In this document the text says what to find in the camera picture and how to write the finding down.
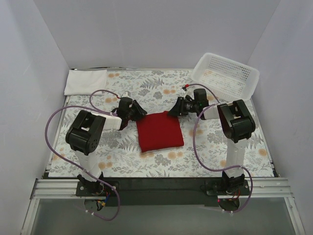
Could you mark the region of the red t-shirt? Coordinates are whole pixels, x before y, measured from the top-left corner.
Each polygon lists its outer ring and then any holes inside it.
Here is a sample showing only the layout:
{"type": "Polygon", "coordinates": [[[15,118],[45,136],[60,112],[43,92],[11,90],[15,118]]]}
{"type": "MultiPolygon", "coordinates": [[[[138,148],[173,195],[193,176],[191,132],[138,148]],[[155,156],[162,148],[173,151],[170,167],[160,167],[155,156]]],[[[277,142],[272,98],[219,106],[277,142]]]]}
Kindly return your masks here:
{"type": "Polygon", "coordinates": [[[136,126],[142,153],[184,146],[179,119],[167,111],[146,115],[136,126]]]}

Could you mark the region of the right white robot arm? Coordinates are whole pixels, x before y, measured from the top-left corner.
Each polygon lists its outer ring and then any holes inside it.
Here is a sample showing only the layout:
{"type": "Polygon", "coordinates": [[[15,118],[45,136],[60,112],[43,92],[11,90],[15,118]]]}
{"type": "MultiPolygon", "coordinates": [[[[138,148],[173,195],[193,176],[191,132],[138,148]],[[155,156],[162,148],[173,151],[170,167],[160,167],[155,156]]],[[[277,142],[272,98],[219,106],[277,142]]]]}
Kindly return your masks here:
{"type": "Polygon", "coordinates": [[[227,138],[227,156],[225,168],[221,169],[222,191],[226,194],[234,194],[239,189],[238,177],[244,177],[244,157],[247,140],[251,138],[256,129],[245,102],[241,99],[230,103],[209,104],[206,90],[195,89],[194,97],[186,95],[178,97],[173,108],[168,112],[169,116],[180,117],[189,113],[197,114],[197,121],[219,119],[223,133],[227,138]]]}

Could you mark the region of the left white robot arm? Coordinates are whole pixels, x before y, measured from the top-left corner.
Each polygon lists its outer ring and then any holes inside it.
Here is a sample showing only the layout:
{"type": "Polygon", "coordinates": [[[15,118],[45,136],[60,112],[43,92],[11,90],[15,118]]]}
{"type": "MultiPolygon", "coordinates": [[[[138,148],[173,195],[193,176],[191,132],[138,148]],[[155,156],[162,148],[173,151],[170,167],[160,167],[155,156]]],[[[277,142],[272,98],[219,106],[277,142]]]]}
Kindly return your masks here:
{"type": "Polygon", "coordinates": [[[104,184],[99,181],[102,171],[98,166],[95,151],[104,130],[121,131],[128,122],[143,119],[147,112],[136,100],[122,97],[118,107],[108,114],[94,114],[81,110],[66,134],[66,143],[74,151],[83,168],[78,175],[79,181],[87,184],[87,190],[94,196],[100,195],[104,184]]]}

